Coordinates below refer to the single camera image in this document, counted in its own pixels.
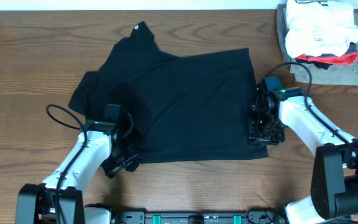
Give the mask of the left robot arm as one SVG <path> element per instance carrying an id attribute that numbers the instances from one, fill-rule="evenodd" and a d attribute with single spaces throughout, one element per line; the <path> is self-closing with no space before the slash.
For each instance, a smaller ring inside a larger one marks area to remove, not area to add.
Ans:
<path id="1" fill-rule="evenodd" d="M 15 222 L 120 223 L 118 211 L 101 203 L 85 205 L 83 195 L 99 167 L 112 178 L 133 163 L 133 126 L 131 114 L 112 104 L 100 121 L 80 123 L 77 142 L 59 167 L 40 184 L 20 189 Z"/>

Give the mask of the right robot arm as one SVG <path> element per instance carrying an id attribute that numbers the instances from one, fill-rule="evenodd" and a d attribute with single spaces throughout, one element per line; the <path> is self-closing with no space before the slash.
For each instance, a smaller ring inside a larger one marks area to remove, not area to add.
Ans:
<path id="1" fill-rule="evenodd" d="M 285 206 L 286 223 L 353 223 L 358 214 L 358 139 L 344 132 L 299 87 L 264 78 L 249 121 L 249 142 L 277 145 L 290 128 L 314 156 L 310 195 Z"/>

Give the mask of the black t-shirt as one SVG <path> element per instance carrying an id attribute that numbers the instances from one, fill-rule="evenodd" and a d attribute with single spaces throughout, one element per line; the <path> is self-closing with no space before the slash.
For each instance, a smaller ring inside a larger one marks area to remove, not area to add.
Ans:
<path id="1" fill-rule="evenodd" d="M 267 148 L 249 142 L 256 81 L 248 49 L 179 57 L 161 51 L 144 22 L 87 72 L 69 102 L 87 119 L 106 120 L 108 105 L 126 111 L 135 158 L 141 164 L 253 160 Z"/>

